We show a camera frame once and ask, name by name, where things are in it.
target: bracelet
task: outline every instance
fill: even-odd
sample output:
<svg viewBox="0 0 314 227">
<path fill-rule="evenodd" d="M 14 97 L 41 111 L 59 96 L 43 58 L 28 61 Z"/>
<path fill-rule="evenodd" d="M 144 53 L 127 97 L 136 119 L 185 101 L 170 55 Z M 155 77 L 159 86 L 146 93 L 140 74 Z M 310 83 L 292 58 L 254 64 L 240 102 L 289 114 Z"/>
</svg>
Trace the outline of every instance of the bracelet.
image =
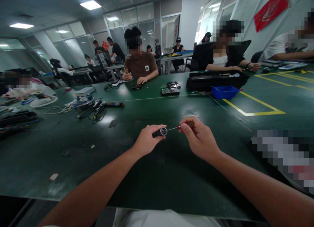
<svg viewBox="0 0 314 227">
<path fill-rule="evenodd" d="M 247 65 L 245 65 L 245 68 L 248 68 L 251 63 L 252 62 L 249 62 Z"/>
</svg>

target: brown t-shirt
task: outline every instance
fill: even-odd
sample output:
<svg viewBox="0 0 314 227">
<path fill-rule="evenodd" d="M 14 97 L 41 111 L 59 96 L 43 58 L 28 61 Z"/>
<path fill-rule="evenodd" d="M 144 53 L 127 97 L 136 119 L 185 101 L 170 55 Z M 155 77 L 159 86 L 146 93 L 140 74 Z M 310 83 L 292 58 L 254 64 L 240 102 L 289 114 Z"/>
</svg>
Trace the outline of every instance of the brown t-shirt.
<svg viewBox="0 0 314 227">
<path fill-rule="evenodd" d="M 142 52 L 141 56 L 125 59 L 124 69 L 127 69 L 134 79 L 145 77 L 158 70 L 154 56 L 149 52 Z"/>
</svg>

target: white fan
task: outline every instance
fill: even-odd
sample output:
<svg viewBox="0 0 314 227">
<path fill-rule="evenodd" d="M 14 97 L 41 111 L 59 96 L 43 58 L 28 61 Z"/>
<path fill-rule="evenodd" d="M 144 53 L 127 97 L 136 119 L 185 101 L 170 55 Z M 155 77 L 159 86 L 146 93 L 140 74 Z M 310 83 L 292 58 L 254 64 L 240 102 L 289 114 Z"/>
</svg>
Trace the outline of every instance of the white fan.
<svg viewBox="0 0 314 227">
<path fill-rule="evenodd" d="M 32 108 L 39 108 L 44 107 L 49 104 L 52 104 L 53 102 L 56 102 L 58 100 L 58 97 L 51 96 L 51 98 L 44 98 L 44 99 L 35 99 L 30 103 L 30 106 Z"/>
</svg>

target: white sleeve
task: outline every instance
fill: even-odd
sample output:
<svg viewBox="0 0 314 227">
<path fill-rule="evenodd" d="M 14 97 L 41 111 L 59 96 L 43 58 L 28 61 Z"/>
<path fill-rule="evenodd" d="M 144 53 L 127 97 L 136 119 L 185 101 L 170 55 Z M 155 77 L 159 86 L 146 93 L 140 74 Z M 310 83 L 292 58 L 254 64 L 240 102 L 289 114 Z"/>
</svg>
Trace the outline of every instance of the white sleeve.
<svg viewBox="0 0 314 227">
<path fill-rule="evenodd" d="M 287 33 L 284 33 L 284 34 L 276 37 L 269 44 L 269 46 L 264 50 L 264 52 L 263 52 L 264 59 L 267 60 L 276 54 L 285 53 L 287 43 L 288 43 L 288 34 Z"/>
<path fill-rule="evenodd" d="M 65 72 L 65 73 L 69 74 L 70 76 L 73 76 L 73 72 L 72 71 L 66 70 L 64 68 L 58 68 L 58 71 L 59 72 Z"/>
</svg>

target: small screwdriver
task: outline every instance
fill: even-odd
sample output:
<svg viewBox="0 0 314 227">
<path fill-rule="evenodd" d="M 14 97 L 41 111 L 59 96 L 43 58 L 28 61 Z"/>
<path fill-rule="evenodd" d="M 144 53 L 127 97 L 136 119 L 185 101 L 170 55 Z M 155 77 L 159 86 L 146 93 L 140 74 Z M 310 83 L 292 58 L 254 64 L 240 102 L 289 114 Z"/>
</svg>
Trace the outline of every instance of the small screwdriver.
<svg viewBox="0 0 314 227">
<path fill-rule="evenodd" d="M 102 103 L 106 107 L 121 107 L 124 106 L 124 103 Z"/>
<path fill-rule="evenodd" d="M 127 74 L 129 74 L 129 72 L 128 72 L 128 71 L 126 71 L 126 73 L 127 73 Z M 130 81 L 131 81 L 131 83 L 132 83 L 132 85 L 133 85 L 133 82 L 132 82 L 132 80 L 130 80 Z"/>
<path fill-rule="evenodd" d="M 187 122 L 186 123 L 189 127 L 194 127 L 194 122 Z M 167 131 L 170 131 L 170 130 L 173 130 L 173 129 L 180 129 L 181 128 L 181 126 L 177 126 L 177 127 L 175 127 L 175 128 L 172 128 L 172 129 L 168 129 Z"/>
</svg>

